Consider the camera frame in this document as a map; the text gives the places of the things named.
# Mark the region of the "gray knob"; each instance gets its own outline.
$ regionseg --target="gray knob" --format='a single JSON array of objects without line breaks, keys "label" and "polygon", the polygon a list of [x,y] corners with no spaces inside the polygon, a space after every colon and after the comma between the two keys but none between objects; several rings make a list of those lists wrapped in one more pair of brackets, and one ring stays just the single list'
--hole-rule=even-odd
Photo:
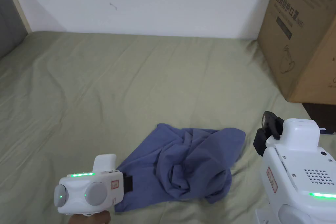
[{"label": "gray knob", "polygon": [[57,185],[54,191],[54,204],[56,207],[63,207],[66,200],[66,189],[64,185]]},{"label": "gray knob", "polygon": [[86,188],[85,199],[91,206],[98,206],[107,197],[106,186],[101,182],[94,182]]}]

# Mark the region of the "gray headboard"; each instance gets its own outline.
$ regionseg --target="gray headboard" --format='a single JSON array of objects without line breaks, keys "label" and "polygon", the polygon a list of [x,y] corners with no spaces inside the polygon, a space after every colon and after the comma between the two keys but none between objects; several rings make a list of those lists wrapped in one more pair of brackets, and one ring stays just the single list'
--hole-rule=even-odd
[{"label": "gray headboard", "polygon": [[27,36],[13,0],[0,0],[0,59]]}]

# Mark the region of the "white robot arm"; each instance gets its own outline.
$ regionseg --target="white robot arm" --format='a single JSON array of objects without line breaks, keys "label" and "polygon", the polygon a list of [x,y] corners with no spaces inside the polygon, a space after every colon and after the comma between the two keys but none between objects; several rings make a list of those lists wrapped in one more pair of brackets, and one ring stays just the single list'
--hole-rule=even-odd
[{"label": "white robot arm", "polygon": [[91,172],[61,178],[54,191],[58,212],[91,215],[121,202],[133,190],[132,177],[116,170],[115,162],[115,154],[98,155]]},{"label": "white robot arm", "polygon": [[254,146],[262,156],[260,173],[270,210],[256,210],[256,223],[336,223],[336,163],[318,146],[318,125],[302,119],[283,122],[271,112],[265,116]]}]

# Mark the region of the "white wall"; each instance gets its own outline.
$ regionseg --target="white wall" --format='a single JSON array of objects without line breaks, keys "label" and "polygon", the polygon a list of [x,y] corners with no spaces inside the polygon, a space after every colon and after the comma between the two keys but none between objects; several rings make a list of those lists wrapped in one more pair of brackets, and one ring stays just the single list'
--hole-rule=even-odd
[{"label": "white wall", "polygon": [[256,38],[268,0],[19,0],[33,31]]}]

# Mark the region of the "white controller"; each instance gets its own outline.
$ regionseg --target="white controller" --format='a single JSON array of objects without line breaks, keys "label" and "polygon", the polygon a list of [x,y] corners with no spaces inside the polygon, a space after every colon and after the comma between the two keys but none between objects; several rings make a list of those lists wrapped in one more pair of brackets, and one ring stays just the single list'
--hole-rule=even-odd
[{"label": "white controller", "polygon": [[98,155],[91,172],[69,174],[55,187],[54,204],[62,214],[91,215],[124,198],[124,176],[115,169],[116,155]]}]

